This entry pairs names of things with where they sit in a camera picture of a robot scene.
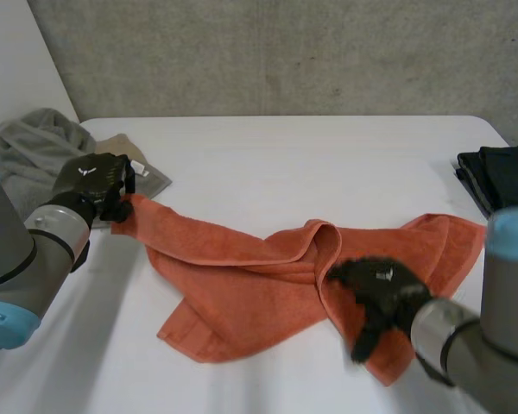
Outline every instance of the folded black clothing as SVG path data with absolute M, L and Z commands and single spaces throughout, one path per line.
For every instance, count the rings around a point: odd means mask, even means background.
M 518 147 L 481 147 L 477 153 L 459 154 L 458 164 L 458 179 L 484 213 L 518 205 Z

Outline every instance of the gray towel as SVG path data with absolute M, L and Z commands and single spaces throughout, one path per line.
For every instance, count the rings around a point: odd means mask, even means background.
M 57 110 L 35 110 L 0 126 L 0 181 L 22 220 L 52 197 L 65 162 L 95 146 L 88 131 Z

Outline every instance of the light blue cap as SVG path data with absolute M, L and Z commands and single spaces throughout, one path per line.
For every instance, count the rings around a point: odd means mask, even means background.
M 485 250 L 518 261 L 518 207 L 500 210 L 490 219 Z
M 0 302 L 0 349 L 21 347 L 40 324 L 41 319 L 30 310 Z

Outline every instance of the gray robot arm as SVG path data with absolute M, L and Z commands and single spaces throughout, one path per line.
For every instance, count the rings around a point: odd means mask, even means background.
M 23 223 L 0 186 L 0 349 L 22 346 L 39 327 L 66 276 L 85 261 L 94 218 L 128 216 L 123 187 L 134 192 L 126 156 L 80 157 L 66 163 L 54 197 Z
M 518 413 L 518 209 L 490 220 L 482 312 L 437 298 L 416 314 L 424 360 L 493 413 Z

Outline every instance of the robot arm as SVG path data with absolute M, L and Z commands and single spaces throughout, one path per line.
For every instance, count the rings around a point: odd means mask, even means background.
M 123 221 L 134 192 L 126 156 L 91 154 L 67 162 L 53 198 L 22 223 L 0 186 L 0 349 L 22 346 L 39 327 L 66 276 L 86 260 L 92 222 Z
M 389 271 L 391 279 L 376 277 Z M 489 412 L 518 413 L 518 209 L 490 220 L 481 316 L 433 298 L 391 259 L 347 262 L 329 277 L 352 289 L 365 306 L 367 320 L 353 360 L 365 362 L 384 330 L 400 329 L 430 378 L 464 390 Z

